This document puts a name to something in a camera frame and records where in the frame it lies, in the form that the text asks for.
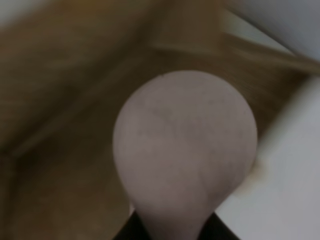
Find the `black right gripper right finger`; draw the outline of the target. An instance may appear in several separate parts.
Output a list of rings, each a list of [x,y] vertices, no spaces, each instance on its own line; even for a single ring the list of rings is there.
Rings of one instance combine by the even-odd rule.
[[[214,212],[205,222],[198,240],[238,240],[238,237],[223,223]]]

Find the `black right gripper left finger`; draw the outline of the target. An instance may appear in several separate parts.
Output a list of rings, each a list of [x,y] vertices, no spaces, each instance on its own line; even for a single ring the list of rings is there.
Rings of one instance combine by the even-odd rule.
[[[129,205],[129,218],[113,240],[148,240],[148,232],[132,204]]]

